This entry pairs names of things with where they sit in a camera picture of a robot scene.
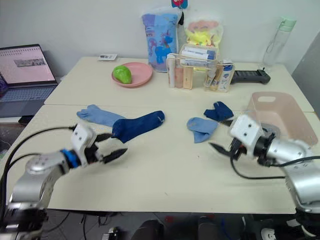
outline dark blue sock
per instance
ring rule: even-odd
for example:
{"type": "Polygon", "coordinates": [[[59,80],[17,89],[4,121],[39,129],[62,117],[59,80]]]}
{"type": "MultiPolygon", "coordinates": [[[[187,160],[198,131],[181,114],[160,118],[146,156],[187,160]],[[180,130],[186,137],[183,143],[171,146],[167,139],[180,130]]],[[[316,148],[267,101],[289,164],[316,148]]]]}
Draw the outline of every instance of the dark blue sock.
{"type": "Polygon", "coordinates": [[[221,122],[234,116],[234,113],[222,101],[215,102],[213,106],[214,109],[205,110],[204,115],[207,118],[221,122]]]}
{"type": "Polygon", "coordinates": [[[155,111],[135,119],[119,119],[113,124],[112,137],[126,143],[129,140],[159,127],[165,121],[162,111],[155,111]]]}

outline green fruit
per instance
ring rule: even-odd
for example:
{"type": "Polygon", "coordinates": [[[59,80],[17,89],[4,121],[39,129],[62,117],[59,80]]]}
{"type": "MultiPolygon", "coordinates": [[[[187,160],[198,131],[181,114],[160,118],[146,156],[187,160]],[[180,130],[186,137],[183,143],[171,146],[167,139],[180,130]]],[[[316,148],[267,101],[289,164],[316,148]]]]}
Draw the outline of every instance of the green fruit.
{"type": "Polygon", "coordinates": [[[131,83],[131,71],[126,66],[120,65],[113,69],[113,76],[123,84],[131,83]]]}

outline sock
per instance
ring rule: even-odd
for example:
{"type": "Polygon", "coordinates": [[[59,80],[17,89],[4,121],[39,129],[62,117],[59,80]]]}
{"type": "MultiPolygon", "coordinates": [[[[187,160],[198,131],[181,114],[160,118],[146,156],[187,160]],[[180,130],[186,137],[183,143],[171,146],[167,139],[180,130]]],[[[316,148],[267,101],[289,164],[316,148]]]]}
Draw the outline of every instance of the sock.
{"type": "Polygon", "coordinates": [[[89,105],[86,109],[78,111],[76,115],[84,120],[92,123],[106,125],[112,127],[114,123],[119,119],[125,119],[124,116],[120,116],[113,112],[101,110],[96,105],[89,105]]]}
{"type": "Polygon", "coordinates": [[[234,116],[234,113],[222,101],[213,104],[214,109],[207,109],[204,115],[207,118],[221,122],[234,116]]]}
{"type": "Polygon", "coordinates": [[[202,119],[200,117],[190,118],[186,127],[193,132],[194,143],[202,143],[208,140],[218,126],[216,121],[202,119]]]}
{"type": "Polygon", "coordinates": [[[126,143],[129,140],[159,127],[165,121],[162,111],[155,111],[135,119],[119,119],[112,128],[112,137],[126,143]]]}

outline white wall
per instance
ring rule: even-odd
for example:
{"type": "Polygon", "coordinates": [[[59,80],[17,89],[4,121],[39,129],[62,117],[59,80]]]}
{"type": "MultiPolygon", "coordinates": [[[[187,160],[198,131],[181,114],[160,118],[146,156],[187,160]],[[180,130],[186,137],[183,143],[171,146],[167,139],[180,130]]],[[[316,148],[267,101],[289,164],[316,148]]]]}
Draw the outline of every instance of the white wall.
{"type": "MultiPolygon", "coordinates": [[[[159,4],[170,0],[0,0],[0,47],[39,43],[56,75],[66,74],[81,56],[146,58],[141,13],[159,4]]],[[[223,18],[221,53],[242,62],[261,61],[280,16],[296,18],[279,58],[290,72],[320,30],[319,0],[189,0],[189,6],[186,18],[223,18]]]]}

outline water bottle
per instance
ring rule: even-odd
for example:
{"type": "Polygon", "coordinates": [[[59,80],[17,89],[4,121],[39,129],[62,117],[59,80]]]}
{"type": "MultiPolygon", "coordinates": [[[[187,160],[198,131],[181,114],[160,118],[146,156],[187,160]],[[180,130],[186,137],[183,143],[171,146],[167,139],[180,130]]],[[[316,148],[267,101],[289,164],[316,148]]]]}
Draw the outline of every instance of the water bottle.
{"type": "Polygon", "coordinates": [[[271,67],[276,63],[277,57],[284,48],[296,22],[296,20],[282,17],[282,21],[274,35],[274,38],[270,41],[263,56],[263,64],[266,67],[271,67]]]}

